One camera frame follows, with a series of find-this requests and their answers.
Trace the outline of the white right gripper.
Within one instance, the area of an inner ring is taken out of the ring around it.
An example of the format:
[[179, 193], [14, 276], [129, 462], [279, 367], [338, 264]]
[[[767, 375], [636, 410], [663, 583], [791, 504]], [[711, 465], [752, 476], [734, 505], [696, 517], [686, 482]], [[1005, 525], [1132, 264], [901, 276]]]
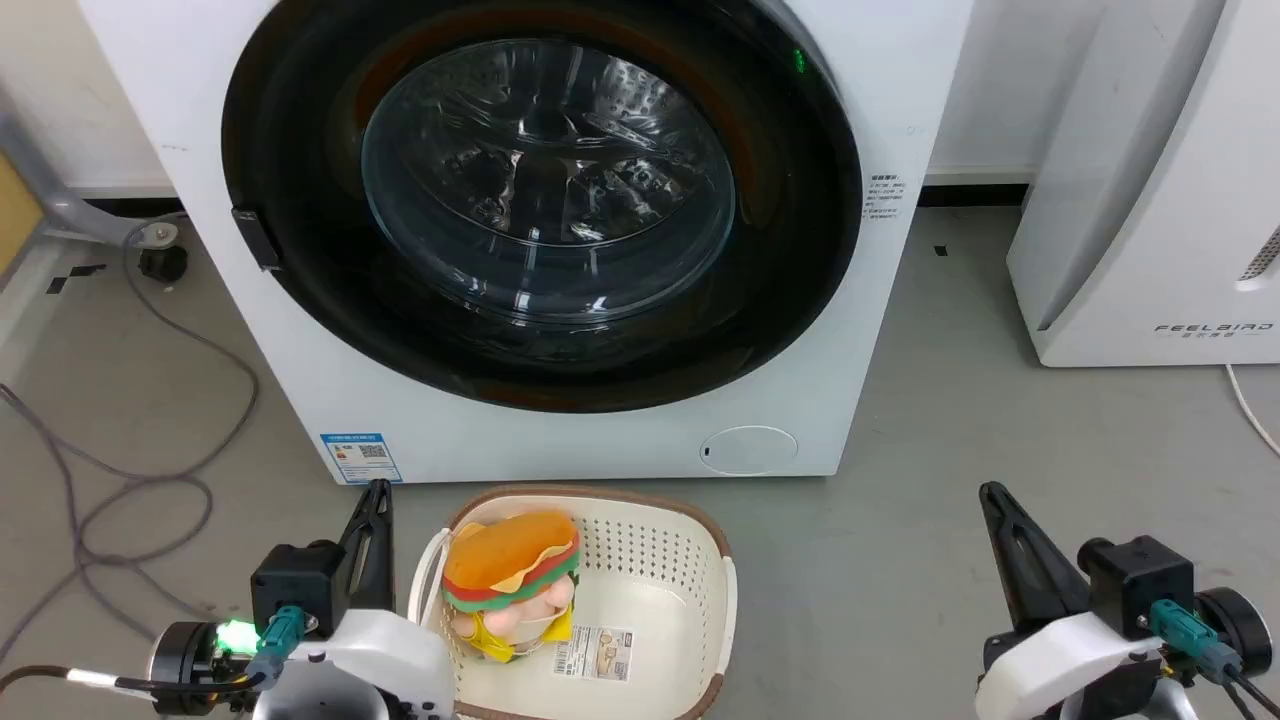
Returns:
[[1085, 612], [1088, 584], [1006, 486], [984, 483], [979, 502], [1012, 629], [1048, 624], [993, 661], [975, 692], [979, 720], [1032, 720], [1162, 644], [1157, 635], [1130, 641]]

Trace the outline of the round white filter cover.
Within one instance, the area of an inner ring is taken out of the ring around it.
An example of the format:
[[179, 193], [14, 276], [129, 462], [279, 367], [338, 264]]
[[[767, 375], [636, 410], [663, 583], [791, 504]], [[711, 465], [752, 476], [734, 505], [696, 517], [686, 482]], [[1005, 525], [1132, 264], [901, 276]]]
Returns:
[[708, 437], [699, 459], [727, 477], [781, 475], [797, 456], [797, 441], [774, 427], [732, 427]]

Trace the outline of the white barcode label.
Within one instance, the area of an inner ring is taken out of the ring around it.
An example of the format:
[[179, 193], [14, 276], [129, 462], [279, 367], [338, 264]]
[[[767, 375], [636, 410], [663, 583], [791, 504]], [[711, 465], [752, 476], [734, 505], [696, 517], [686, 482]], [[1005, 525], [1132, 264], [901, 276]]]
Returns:
[[609, 626], [573, 624], [570, 638], [556, 647], [556, 676], [599, 682], [630, 680], [636, 634]]

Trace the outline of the cream plastic laundry basket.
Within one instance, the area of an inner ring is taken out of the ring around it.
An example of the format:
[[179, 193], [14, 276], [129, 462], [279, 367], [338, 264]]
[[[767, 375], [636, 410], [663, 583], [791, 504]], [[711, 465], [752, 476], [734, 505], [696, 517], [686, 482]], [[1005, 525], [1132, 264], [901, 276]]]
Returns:
[[[439, 573], [470, 523], [556, 510], [581, 536], [572, 625], [636, 634], [630, 680], [556, 676], [558, 643], [511, 664], [484, 659], [451, 629]], [[466, 503], [419, 559], [407, 618], [445, 639], [457, 720], [705, 720], [724, 684], [737, 575], [721, 527], [694, 506], [575, 486], [506, 486]]]

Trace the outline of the yellow wooden panel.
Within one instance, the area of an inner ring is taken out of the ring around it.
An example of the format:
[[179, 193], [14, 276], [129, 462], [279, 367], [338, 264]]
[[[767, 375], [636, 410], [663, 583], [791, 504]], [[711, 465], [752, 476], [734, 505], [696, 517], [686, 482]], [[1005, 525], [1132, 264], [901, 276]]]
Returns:
[[44, 209], [10, 159], [0, 152], [0, 284], [20, 261]]

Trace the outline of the black caster wheel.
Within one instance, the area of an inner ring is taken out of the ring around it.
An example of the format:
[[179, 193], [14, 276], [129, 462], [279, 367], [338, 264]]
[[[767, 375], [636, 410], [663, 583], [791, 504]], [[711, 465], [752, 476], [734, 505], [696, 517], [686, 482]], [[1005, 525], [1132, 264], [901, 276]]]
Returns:
[[142, 277], [172, 284], [186, 274], [189, 254], [180, 245], [179, 234], [170, 222], [151, 223], [142, 229], [136, 243], [140, 251], [136, 265]]

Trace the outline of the round black glass washer door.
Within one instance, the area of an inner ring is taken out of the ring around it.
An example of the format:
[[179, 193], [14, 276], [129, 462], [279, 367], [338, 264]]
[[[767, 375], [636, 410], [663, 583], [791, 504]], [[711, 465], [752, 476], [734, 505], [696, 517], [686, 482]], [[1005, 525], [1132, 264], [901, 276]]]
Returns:
[[[612, 322], [515, 323], [439, 293], [387, 240], [360, 176], [375, 106], [424, 61], [503, 38], [600, 49], [700, 108], [737, 193], [707, 274]], [[312, 319], [419, 386], [503, 407], [622, 413], [737, 380], [813, 325], [858, 242], [851, 122], [771, 0], [278, 0], [233, 63], [220, 145], [230, 209], [268, 224], [269, 273]]]

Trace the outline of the steel washer drum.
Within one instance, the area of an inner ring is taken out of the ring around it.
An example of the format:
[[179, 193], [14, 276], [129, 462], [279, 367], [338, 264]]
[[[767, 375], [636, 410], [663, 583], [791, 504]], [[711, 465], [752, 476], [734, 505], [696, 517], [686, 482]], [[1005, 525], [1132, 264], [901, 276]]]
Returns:
[[515, 323], [667, 302], [719, 259], [737, 205], [700, 108], [645, 67], [559, 38], [457, 47], [375, 106], [360, 176], [439, 293]]

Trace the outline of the white front-load washing machine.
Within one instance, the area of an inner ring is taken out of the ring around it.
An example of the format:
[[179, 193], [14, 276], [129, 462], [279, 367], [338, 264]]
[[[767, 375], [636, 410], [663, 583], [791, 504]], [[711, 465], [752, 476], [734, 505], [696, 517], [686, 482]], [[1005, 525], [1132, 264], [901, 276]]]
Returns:
[[[253, 261], [230, 215], [221, 109], [234, 60], [278, 0], [78, 0], [270, 370], [330, 474], [320, 434], [381, 433], [403, 483], [727, 477], [699, 459], [732, 427], [788, 432], [781, 475], [837, 473], [931, 163], [975, 0], [771, 0], [835, 78], [859, 147], [858, 242], [835, 296], [782, 354], [692, 398], [539, 413], [454, 397], [378, 365]], [[902, 213], [864, 222], [867, 178], [899, 173]]]

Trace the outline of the blue energy label sticker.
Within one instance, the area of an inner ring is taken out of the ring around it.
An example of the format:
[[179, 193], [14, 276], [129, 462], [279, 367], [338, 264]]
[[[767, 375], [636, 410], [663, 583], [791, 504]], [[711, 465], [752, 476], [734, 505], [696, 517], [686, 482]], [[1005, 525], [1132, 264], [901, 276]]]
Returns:
[[319, 439], [323, 454], [342, 484], [366, 486], [374, 480], [390, 483], [404, 480], [381, 433], [320, 434]]

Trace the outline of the white text sticker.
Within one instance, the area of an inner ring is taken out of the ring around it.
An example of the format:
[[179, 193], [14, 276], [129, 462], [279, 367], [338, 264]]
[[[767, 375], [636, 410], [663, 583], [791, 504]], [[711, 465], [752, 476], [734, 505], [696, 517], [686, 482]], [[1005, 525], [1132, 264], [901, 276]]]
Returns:
[[899, 173], [876, 173], [867, 178], [863, 199], [864, 222], [888, 222], [901, 215], [909, 183]]

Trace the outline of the hamburger plush doll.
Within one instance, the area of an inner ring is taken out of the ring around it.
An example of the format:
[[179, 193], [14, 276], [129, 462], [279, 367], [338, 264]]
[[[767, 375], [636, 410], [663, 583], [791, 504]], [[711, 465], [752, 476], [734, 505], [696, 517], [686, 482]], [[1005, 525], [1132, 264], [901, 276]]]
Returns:
[[581, 544], [556, 510], [462, 527], [440, 582], [452, 632], [497, 664], [570, 641]]

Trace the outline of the white Feelbird appliance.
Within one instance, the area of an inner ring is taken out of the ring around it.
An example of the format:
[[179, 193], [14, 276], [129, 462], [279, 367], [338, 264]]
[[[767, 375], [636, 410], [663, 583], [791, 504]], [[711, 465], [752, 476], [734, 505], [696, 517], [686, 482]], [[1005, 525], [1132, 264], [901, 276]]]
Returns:
[[1280, 0], [1114, 0], [1007, 268], [1044, 366], [1280, 364]]

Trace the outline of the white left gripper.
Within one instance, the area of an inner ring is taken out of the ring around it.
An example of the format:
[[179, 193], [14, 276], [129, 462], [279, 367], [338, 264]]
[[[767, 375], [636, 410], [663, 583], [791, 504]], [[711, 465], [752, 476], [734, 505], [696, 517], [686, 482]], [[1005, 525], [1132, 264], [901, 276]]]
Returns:
[[347, 611], [329, 638], [302, 641], [252, 720], [457, 720], [444, 639], [394, 614], [393, 520], [390, 482], [375, 479], [340, 538], [347, 606], [358, 606], [364, 579], [366, 609]]

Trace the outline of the grey metal frame leg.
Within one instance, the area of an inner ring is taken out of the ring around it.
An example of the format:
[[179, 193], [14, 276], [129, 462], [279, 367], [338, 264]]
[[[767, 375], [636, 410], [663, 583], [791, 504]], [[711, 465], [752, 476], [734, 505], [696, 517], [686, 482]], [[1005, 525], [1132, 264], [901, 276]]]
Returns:
[[0, 187], [14, 190], [35, 211], [37, 234], [114, 247], [161, 251], [179, 238], [183, 211], [133, 219], [95, 206], [73, 192], [23, 126], [14, 104], [0, 95]]

